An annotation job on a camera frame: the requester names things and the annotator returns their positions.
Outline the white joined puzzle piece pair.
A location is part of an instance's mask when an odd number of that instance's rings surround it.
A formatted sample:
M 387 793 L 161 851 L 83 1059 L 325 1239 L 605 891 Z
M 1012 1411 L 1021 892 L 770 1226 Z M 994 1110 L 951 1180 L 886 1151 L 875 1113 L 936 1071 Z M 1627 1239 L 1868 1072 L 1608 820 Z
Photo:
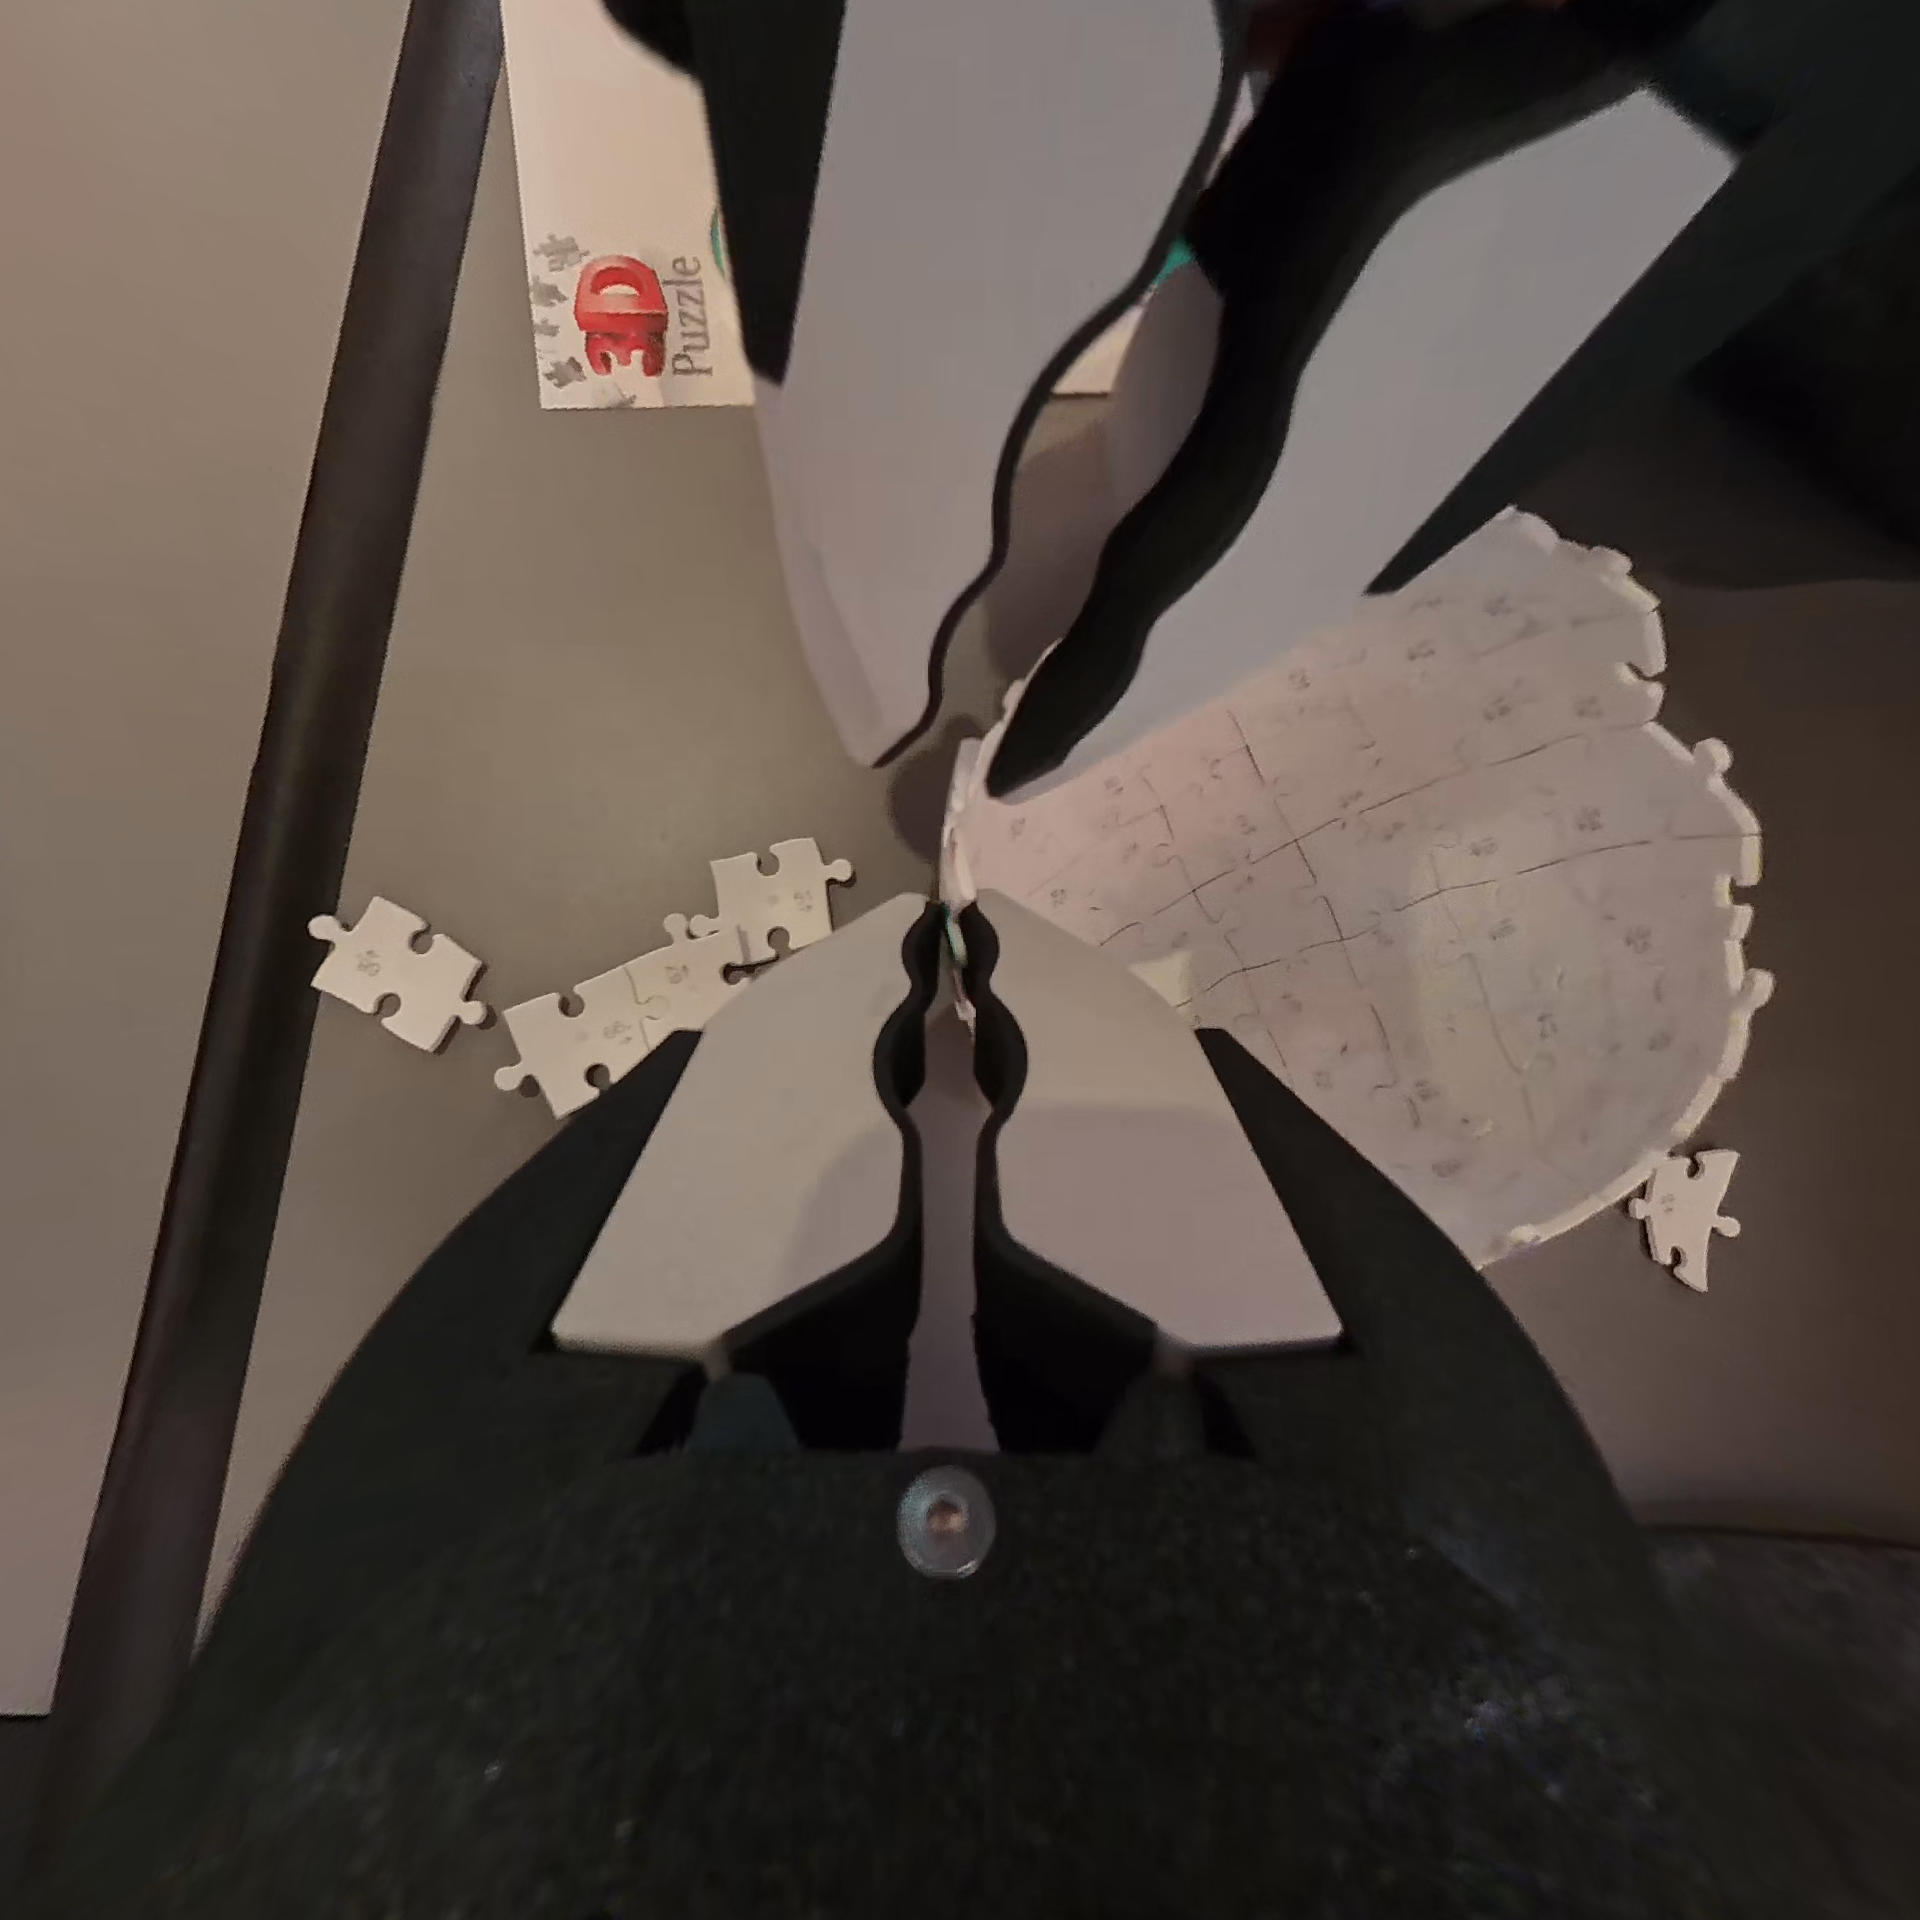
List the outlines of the white joined puzzle piece pair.
M 692 931 L 684 917 L 666 921 L 668 942 L 634 960 L 505 1010 L 516 1060 L 497 1069 L 498 1093 L 537 1090 L 557 1119 L 596 1101 L 627 1079 L 660 1044 L 699 1034 L 738 996 L 751 965 L 745 931 L 717 922 Z

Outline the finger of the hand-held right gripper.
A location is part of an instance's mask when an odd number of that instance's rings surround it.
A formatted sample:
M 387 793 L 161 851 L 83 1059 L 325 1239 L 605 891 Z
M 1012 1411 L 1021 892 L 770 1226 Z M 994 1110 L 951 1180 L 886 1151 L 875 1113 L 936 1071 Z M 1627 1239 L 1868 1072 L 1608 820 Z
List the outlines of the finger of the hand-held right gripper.
M 1132 686 L 1026 801 L 1236 691 L 1357 611 L 1448 494 L 1730 176 L 1652 88 L 1479 165 L 1403 215 L 1311 349 L 1250 519 L 1146 636 Z
M 1204 2 L 844 5 L 791 350 L 757 424 L 828 720 L 882 766 L 1006 549 L 1068 365 L 1162 264 L 1226 128 Z

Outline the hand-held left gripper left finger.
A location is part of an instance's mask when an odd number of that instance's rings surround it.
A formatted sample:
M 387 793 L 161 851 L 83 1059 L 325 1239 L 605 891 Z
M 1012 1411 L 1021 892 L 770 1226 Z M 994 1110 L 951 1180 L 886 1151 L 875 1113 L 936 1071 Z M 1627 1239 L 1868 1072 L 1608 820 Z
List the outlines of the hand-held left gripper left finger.
M 800 1441 L 901 1444 L 923 1305 L 941 908 L 901 895 L 713 1017 L 558 1314 L 558 1348 L 765 1381 Z

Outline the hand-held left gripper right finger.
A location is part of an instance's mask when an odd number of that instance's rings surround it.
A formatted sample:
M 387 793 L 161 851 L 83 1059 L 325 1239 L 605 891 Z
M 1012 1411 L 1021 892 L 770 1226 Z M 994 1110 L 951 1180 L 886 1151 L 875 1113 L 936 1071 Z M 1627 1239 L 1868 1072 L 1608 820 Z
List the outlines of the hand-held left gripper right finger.
M 972 1346 L 1006 1454 L 1093 1453 L 1157 1373 L 1335 1353 L 1342 1320 L 1198 1030 L 992 889 L 964 911 Z

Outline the colourful puzzle ball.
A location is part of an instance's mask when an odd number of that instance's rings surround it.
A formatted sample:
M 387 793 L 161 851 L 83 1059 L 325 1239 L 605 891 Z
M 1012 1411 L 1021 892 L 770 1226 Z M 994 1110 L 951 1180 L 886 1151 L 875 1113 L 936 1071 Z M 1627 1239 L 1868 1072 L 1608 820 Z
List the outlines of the colourful puzzle ball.
M 988 795 L 1004 712 L 943 882 L 1228 1033 L 1484 1269 L 1643 1208 L 1773 993 L 1762 825 L 1663 724 L 1666 668 L 1630 559 L 1510 509 L 1042 796 Z

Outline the folded puzzle instruction leaflet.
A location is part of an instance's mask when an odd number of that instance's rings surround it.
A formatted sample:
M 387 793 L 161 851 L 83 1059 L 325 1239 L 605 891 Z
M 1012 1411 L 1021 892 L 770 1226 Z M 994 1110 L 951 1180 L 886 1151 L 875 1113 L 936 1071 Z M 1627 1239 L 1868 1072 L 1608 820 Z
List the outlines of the folded puzzle instruction leaflet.
M 828 99 L 846 5 L 828 7 Z M 503 5 L 540 404 L 748 411 L 758 306 L 751 213 L 791 184 L 751 168 L 745 108 L 717 150 L 703 87 L 605 5 Z

